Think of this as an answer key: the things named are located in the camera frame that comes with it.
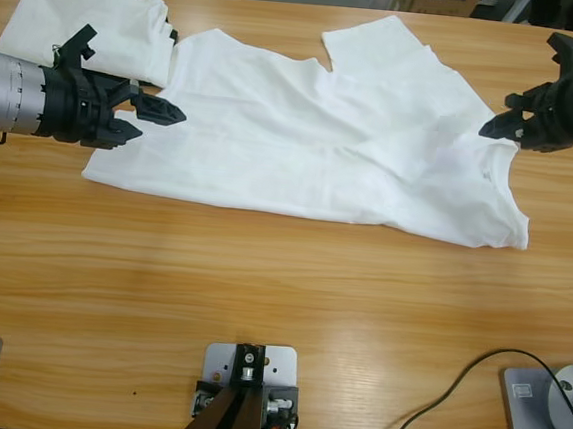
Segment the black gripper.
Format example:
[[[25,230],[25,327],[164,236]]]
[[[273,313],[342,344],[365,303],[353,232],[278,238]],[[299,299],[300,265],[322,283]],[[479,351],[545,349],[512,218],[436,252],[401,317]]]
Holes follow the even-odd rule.
[[[510,111],[483,124],[479,136],[518,141],[542,153],[573,147],[573,75],[509,94],[504,103]]]
[[[137,117],[164,127],[186,121],[186,114],[165,98],[140,92],[135,82],[97,71],[43,67],[44,109],[37,137],[83,147],[112,150],[143,135],[116,118],[114,107],[126,100]]]

